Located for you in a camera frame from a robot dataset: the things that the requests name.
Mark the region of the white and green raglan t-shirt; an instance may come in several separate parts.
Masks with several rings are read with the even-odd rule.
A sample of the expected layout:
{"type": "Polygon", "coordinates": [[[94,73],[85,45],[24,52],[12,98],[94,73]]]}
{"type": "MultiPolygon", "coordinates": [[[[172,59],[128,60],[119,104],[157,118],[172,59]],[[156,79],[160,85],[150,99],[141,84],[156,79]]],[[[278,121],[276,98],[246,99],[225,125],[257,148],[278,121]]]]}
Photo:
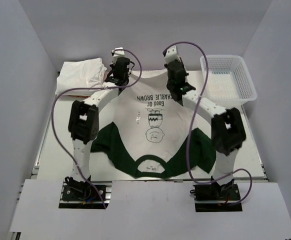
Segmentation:
{"type": "Polygon", "coordinates": [[[210,173],[216,152],[210,126],[175,102],[167,72],[134,71],[132,87],[115,98],[112,121],[101,128],[91,156],[105,156],[117,170],[133,178],[168,179],[188,169],[210,173]]]}

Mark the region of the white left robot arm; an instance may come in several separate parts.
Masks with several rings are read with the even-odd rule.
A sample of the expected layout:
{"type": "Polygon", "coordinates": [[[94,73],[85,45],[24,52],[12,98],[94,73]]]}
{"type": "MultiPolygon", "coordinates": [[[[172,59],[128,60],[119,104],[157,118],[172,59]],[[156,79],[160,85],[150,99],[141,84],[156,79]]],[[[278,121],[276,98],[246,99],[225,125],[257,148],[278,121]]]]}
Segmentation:
{"type": "Polygon", "coordinates": [[[68,130],[73,143],[73,164],[70,178],[77,182],[91,179],[90,152],[93,141],[99,132],[99,113],[114,98],[123,91],[122,88],[110,87],[123,86],[129,83],[129,65],[111,66],[111,71],[103,83],[105,89],[94,92],[82,101],[72,103],[68,130]]]}

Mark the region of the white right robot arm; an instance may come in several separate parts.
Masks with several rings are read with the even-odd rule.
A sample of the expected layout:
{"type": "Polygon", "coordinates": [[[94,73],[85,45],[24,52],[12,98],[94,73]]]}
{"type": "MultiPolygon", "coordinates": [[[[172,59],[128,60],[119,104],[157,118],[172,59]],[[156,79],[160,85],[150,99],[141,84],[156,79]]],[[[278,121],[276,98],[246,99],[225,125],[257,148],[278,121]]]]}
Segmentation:
{"type": "Polygon", "coordinates": [[[240,111],[235,107],[225,108],[201,96],[196,88],[187,82],[187,74],[168,74],[166,87],[175,102],[193,111],[191,125],[197,115],[210,124],[210,138],[216,151],[211,182],[219,186],[231,185],[234,181],[235,160],[246,140],[240,111]]]}

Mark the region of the folded white t-shirt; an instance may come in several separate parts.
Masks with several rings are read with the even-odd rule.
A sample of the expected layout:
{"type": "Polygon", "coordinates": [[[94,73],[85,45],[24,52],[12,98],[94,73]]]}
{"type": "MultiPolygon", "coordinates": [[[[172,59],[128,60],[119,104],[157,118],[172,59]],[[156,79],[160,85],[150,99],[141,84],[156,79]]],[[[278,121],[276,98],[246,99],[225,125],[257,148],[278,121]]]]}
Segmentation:
{"type": "Polygon", "coordinates": [[[55,94],[66,92],[68,96],[90,96],[102,87],[107,68],[102,59],[94,58],[83,61],[65,61],[56,79],[55,94]]]}

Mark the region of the white plastic basket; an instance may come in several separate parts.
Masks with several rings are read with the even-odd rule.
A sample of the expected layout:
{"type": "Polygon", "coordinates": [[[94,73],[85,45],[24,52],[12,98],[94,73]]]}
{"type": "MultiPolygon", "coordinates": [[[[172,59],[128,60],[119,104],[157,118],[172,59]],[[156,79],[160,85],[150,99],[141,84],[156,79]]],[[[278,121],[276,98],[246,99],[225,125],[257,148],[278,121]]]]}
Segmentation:
{"type": "Polygon", "coordinates": [[[203,95],[212,102],[232,108],[257,99],[252,78],[241,56],[201,56],[200,66],[203,77],[208,77],[203,95]]]}

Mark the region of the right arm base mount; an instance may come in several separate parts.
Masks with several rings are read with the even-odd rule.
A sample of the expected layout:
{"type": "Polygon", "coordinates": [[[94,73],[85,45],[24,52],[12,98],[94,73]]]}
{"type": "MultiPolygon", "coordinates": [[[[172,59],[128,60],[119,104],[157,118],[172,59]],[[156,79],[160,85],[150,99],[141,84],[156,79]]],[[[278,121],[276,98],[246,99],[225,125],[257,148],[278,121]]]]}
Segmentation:
{"type": "Polygon", "coordinates": [[[243,211],[240,190],[233,178],[222,185],[217,181],[211,184],[195,184],[189,194],[194,198],[197,213],[243,211]]]}

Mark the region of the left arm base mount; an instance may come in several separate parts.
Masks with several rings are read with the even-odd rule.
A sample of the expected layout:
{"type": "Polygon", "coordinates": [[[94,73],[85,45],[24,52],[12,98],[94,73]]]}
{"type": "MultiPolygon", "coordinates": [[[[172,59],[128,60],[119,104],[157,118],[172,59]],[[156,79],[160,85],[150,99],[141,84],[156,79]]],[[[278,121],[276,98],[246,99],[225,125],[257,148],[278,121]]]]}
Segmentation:
{"type": "Polygon", "coordinates": [[[76,181],[66,177],[63,181],[58,208],[59,209],[95,209],[104,210],[111,198],[111,186],[97,183],[91,186],[85,181],[76,181]]]}

